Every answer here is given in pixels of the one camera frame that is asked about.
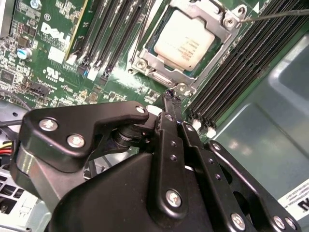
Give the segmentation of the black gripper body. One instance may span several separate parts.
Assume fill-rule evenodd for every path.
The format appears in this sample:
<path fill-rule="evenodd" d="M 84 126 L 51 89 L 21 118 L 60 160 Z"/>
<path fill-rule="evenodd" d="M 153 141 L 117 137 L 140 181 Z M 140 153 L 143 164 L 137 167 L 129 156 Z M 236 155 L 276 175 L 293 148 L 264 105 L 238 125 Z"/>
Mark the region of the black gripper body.
<path fill-rule="evenodd" d="M 152 156 L 130 157 L 72 189 L 55 208 L 51 232 L 165 232 L 148 214 Z"/>

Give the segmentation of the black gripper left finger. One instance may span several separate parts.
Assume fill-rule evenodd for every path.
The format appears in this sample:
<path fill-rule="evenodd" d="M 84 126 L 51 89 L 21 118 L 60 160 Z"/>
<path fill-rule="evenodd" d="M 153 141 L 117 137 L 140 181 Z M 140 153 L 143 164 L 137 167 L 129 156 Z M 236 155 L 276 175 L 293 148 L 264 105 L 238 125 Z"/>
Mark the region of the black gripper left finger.
<path fill-rule="evenodd" d="M 168 174 L 185 196 L 183 141 L 178 136 L 177 100 L 150 113 L 137 101 L 36 109 L 27 112 L 12 158 L 14 181 L 53 212 L 61 199 L 84 182 L 84 167 L 96 158 L 139 147 L 153 160 L 154 192 L 162 199 Z"/>

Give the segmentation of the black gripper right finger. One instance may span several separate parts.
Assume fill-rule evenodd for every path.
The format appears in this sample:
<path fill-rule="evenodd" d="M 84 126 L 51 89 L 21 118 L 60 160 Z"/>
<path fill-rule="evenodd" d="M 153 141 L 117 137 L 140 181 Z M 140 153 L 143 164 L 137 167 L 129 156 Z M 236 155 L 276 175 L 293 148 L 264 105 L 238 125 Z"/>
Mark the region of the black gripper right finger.
<path fill-rule="evenodd" d="M 179 125 L 189 179 L 189 217 L 178 232 L 299 232 L 301 226 L 218 142 Z"/>

